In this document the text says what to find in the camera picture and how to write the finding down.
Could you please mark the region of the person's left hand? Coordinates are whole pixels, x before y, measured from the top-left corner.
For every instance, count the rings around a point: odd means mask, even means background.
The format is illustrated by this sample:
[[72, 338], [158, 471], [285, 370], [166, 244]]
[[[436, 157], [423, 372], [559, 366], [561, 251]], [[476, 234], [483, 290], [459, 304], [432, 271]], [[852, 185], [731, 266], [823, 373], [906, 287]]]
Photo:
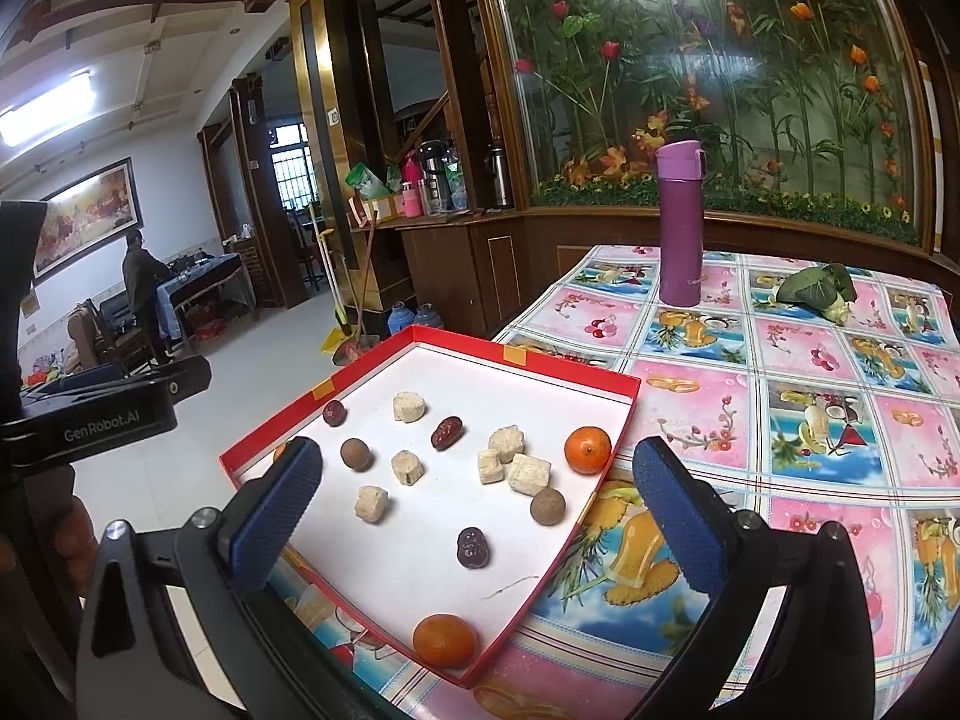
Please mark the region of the person's left hand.
[[75, 598], [86, 598], [98, 552], [88, 509], [75, 494], [75, 468], [52, 468], [23, 476], [2, 466], [2, 611], [14, 608], [13, 579], [23, 567], [11, 525], [23, 525], [53, 583]]

